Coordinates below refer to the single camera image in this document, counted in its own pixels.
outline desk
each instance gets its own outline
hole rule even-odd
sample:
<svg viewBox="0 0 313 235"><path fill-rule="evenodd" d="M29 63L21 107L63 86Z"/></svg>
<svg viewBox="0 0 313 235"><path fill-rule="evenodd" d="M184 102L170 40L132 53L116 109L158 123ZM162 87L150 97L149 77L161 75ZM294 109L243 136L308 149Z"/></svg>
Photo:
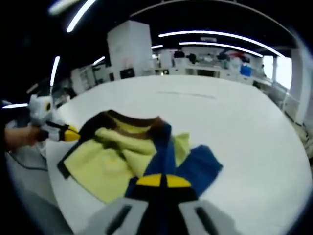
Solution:
<svg viewBox="0 0 313 235"><path fill-rule="evenodd" d="M59 114L80 128L108 109L135 118L160 115L173 133L189 132L193 146L208 145L224 168L201 198L228 214L243 234L284 234L306 204L312 177L302 143L253 86L202 76L138 77L94 87L60 107ZM48 141L46 152L56 200L78 232L105 205L57 170L72 145Z"/></svg>

